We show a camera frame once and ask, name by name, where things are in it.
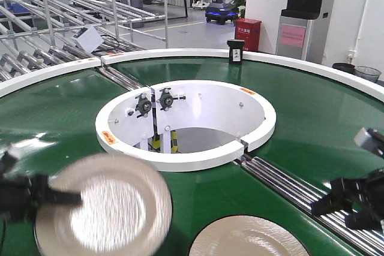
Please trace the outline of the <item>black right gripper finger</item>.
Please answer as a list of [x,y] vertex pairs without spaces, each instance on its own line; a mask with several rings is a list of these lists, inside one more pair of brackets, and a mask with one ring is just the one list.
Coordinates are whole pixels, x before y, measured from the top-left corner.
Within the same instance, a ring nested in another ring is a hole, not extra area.
[[345,211],[352,213],[352,202],[346,192],[330,192],[329,194],[311,203],[311,214],[314,216],[326,215],[333,212]]

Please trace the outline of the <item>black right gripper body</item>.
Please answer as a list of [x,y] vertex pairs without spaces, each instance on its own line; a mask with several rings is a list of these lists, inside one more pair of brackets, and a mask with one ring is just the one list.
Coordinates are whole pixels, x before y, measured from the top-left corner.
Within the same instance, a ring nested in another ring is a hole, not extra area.
[[335,210],[351,212],[355,203],[372,217],[383,217],[383,169],[373,170],[363,178],[332,180],[330,197]]

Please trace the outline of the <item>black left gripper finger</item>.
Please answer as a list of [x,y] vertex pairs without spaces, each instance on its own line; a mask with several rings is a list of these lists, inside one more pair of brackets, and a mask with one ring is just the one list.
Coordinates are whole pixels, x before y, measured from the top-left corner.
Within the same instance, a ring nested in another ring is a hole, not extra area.
[[47,202],[49,204],[64,206],[79,206],[82,204],[82,196],[79,192],[48,190]]

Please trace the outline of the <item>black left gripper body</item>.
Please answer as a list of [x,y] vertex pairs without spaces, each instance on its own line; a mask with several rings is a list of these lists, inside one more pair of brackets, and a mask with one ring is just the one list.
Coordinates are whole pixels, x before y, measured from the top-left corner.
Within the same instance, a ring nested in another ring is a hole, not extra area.
[[7,149],[1,156],[1,218],[5,220],[33,220],[42,203],[41,191],[48,185],[47,174],[32,176],[17,174],[5,175],[18,162],[19,157]]

